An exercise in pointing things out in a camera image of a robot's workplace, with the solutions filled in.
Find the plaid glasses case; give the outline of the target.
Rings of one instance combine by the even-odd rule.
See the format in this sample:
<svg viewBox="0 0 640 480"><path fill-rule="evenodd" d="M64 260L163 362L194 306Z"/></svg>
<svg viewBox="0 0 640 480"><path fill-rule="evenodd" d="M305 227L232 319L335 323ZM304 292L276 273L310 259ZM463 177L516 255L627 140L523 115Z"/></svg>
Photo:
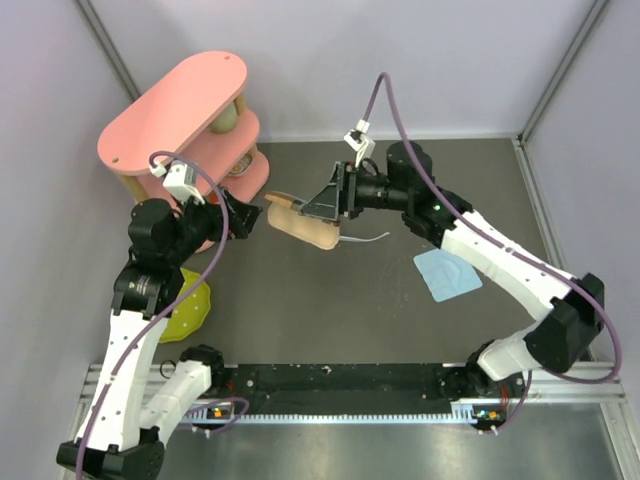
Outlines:
<svg viewBox="0 0 640 480"><path fill-rule="evenodd" d="M339 226L302 215L302 199L277 191L266 192L264 198L269 203L267 221L271 227L322 250L331 250L338 244Z"/></svg>

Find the light blue cleaning cloth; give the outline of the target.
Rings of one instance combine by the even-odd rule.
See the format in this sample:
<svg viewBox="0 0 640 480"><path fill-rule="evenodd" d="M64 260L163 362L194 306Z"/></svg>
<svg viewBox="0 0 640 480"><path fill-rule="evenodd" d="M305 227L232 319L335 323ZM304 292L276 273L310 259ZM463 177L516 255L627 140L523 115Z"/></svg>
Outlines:
<svg viewBox="0 0 640 480"><path fill-rule="evenodd" d="M432 298L440 303L475 291L483 286L475 269L448 252L433 249L413 259Z"/></svg>

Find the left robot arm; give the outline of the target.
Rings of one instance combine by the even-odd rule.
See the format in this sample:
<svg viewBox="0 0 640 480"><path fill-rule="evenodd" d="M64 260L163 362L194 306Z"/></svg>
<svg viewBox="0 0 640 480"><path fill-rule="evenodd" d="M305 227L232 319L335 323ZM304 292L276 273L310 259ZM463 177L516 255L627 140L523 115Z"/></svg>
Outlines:
<svg viewBox="0 0 640 480"><path fill-rule="evenodd" d="M201 396L226 387L222 356L188 348L174 373L143 399L157 345L181 300L182 265L207 241L224 247L251 233L261 207L228 190L210 203L190 197L179 207L162 198L131 212L128 261L114 282L107 351L86 417L59 446L57 463L79 479L155 479L166 445Z"/></svg>

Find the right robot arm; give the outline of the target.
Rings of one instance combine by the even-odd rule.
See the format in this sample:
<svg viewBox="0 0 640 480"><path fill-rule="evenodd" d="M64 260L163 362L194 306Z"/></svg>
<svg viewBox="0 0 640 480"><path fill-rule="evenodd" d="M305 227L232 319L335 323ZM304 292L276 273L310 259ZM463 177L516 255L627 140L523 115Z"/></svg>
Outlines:
<svg viewBox="0 0 640 480"><path fill-rule="evenodd" d="M458 370L474 393L490 395L504 379L534 369L565 378L602 331L603 281L591 273L577 278L522 250L469 202L436 185L432 159L419 144L388 147L384 172L370 159L336 163L330 182L300 213L339 225L367 208L400 212L414 235L470 264L533 319L528 328L484 343Z"/></svg>

